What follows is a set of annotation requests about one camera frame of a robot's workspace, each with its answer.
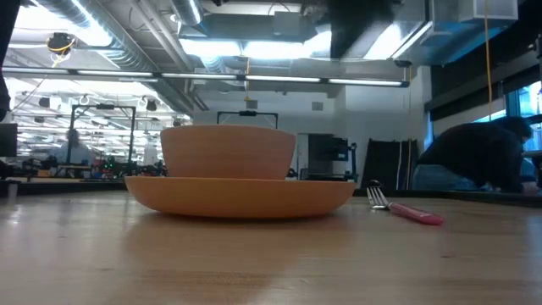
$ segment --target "computer monitor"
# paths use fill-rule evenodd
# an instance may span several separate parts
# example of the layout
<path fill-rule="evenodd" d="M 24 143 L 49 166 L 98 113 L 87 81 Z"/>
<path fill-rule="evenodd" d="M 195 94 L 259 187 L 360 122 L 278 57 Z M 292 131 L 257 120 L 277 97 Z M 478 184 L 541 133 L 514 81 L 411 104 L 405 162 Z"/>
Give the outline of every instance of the computer monitor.
<path fill-rule="evenodd" d="M 0 124 L 0 157 L 17 157 L 17 124 Z"/>

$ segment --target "table surface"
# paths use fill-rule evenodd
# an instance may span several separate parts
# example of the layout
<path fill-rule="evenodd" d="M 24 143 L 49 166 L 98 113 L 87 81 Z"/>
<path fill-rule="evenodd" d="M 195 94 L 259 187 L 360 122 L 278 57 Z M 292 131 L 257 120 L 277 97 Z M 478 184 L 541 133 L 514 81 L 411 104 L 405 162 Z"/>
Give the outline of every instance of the table surface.
<path fill-rule="evenodd" d="M 0 303 L 542 304 L 542 212 L 402 198 L 442 227 L 352 199 L 318 219 L 154 213 L 126 192 L 0 206 Z"/>

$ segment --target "desk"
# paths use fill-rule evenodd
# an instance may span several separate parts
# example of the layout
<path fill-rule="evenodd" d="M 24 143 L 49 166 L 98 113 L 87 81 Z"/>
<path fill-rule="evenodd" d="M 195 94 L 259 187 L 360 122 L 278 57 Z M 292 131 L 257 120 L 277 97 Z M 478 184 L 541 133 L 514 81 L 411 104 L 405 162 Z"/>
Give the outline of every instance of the desk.
<path fill-rule="evenodd" d="M 0 207 L 2 305 L 542 304 L 542 210 L 398 201 L 446 223 L 365 198 L 243 222 L 153 213 L 124 191 L 21 197 Z"/>

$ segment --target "bowl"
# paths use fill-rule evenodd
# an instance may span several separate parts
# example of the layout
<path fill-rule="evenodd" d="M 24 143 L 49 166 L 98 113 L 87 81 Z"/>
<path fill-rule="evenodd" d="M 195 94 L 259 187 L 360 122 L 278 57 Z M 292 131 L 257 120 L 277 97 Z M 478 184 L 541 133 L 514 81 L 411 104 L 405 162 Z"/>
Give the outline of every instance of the bowl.
<path fill-rule="evenodd" d="M 125 177 L 135 199 L 184 216 L 279 219 L 322 216 L 345 204 L 353 182 Z"/>
<path fill-rule="evenodd" d="M 162 131 L 171 177 L 283 180 L 296 137 L 262 127 L 198 125 Z"/>

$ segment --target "pink fork handle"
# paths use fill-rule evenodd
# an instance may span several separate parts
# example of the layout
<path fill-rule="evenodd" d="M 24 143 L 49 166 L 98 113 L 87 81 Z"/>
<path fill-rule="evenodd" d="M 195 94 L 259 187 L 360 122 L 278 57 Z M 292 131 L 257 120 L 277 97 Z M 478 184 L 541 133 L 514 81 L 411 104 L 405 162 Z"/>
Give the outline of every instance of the pink fork handle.
<path fill-rule="evenodd" d="M 390 203 L 388 206 L 393 214 L 412 219 L 425 225 L 442 225 L 444 219 L 438 215 L 408 207 L 399 203 Z"/>

